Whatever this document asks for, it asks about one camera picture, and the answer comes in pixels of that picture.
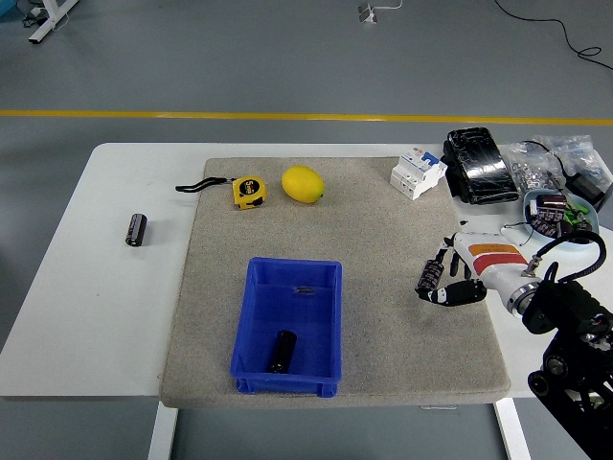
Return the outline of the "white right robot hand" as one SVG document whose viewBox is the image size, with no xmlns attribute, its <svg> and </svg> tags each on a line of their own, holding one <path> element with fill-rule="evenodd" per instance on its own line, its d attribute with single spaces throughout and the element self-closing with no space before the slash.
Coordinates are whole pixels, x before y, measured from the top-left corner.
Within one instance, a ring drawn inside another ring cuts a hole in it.
<svg viewBox="0 0 613 460">
<path fill-rule="evenodd" d="M 440 287 L 443 259 L 449 253 L 449 275 L 463 279 Z M 500 234 L 455 233 L 443 239 L 435 258 L 428 260 L 416 286 L 419 298 L 445 307 L 480 302 L 493 290 L 511 313 L 521 314 L 538 288 L 539 281 L 526 275 L 528 262 L 519 249 Z"/>
</svg>

